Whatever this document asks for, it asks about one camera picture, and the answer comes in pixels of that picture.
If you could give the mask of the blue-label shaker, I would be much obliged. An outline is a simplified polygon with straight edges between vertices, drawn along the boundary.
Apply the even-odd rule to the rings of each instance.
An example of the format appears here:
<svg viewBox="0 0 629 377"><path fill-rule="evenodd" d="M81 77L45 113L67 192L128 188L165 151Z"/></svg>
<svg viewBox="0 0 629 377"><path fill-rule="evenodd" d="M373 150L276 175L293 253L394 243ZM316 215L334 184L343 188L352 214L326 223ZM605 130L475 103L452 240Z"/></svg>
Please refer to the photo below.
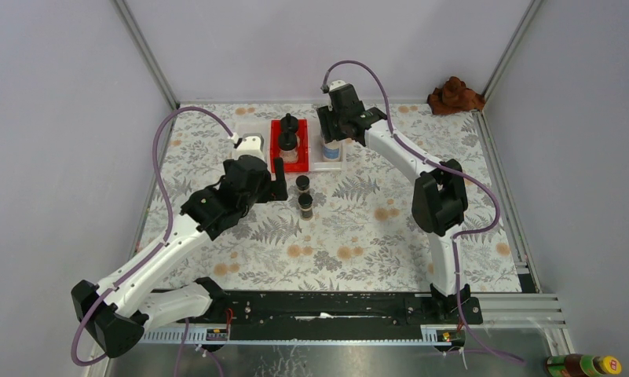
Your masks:
<svg viewBox="0 0 629 377"><path fill-rule="evenodd" d="M325 162L338 162L341 159L341 141L326 141L321 139L322 159Z"/></svg>

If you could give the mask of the black-cap jar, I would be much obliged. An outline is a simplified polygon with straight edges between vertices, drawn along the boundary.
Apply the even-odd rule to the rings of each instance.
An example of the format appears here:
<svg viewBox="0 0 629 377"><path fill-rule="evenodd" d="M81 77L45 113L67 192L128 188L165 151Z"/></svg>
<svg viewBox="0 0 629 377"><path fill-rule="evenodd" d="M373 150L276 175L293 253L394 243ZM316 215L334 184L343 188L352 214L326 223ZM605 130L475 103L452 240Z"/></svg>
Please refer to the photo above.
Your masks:
<svg viewBox="0 0 629 377"><path fill-rule="evenodd" d="M291 113L287 113L280 119L280 130L282 133L296 134L299 129L299 120Z"/></svg>
<svg viewBox="0 0 629 377"><path fill-rule="evenodd" d="M295 132L282 131L277 138L279 157L285 163L298 161L298 136Z"/></svg>

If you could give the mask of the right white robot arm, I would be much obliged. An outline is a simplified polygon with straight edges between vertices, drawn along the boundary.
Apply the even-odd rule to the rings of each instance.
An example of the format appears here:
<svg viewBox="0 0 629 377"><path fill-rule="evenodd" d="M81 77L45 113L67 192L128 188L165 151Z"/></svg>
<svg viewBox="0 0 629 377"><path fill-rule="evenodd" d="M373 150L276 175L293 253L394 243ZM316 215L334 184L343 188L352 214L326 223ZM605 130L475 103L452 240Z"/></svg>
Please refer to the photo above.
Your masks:
<svg viewBox="0 0 629 377"><path fill-rule="evenodd" d="M411 216L428 237L433 263L431 311L438 323L461 324L470 289L460 276L452 241L468 208L460 164L454 159L439 161L409 141L387 112L366 108L352 84L324 84L322 91L330 98L317 110L325 142L351 139L387 159L412 183Z"/></svg>

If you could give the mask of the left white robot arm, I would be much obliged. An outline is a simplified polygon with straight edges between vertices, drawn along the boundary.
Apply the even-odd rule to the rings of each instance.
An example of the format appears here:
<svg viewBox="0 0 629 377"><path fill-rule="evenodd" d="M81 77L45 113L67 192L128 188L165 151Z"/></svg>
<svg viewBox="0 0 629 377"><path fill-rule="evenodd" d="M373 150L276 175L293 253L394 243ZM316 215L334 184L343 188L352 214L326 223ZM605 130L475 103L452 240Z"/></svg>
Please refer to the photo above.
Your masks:
<svg viewBox="0 0 629 377"><path fill-rule="evenodd" d="M104 356L117 358L144 333L166 324L197 317L207 323L225 320L229 297L209 277L171 291L155 287L190 252L236 226L253 205L287 199L283 160L275 158L272 165L270 173L256 156L227 159L224 175L191 194L163 236L98 283L77 283L71 290L80 322L75 337L87 332Z"/></svg>

